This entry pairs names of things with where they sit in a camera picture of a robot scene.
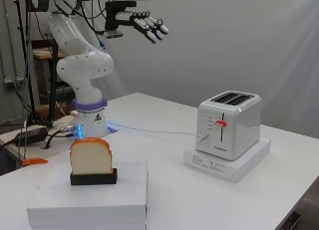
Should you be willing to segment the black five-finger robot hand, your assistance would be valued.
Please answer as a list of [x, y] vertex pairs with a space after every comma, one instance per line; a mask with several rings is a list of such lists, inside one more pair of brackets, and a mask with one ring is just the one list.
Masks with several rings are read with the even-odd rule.
[[129, 11], [137, 6], [136, 1], [112, 1], [106, 3], [106, 24], [104, 37], [106, 39], [121, 38], [123, 32], [120, 26], [133, 27], [148, 40], [156, 44], [168, 34], [168, 28], [162, 19], [155, 19], [149, 11]]

